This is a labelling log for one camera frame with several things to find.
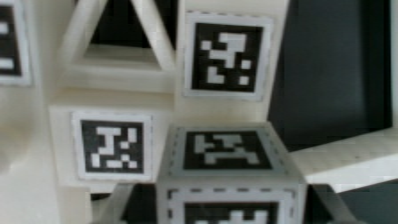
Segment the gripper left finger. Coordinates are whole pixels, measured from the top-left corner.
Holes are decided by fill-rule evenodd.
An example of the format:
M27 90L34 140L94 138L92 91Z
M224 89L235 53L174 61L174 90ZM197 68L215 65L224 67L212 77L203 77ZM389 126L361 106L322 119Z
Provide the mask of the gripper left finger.
M116 185L91 224L158 224L153 184L121 183Z

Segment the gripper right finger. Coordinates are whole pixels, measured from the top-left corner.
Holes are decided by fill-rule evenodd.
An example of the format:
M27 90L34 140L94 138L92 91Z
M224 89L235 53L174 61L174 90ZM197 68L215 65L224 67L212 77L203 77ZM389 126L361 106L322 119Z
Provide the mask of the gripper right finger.
M363 224L329 184L307 187L302 224Z

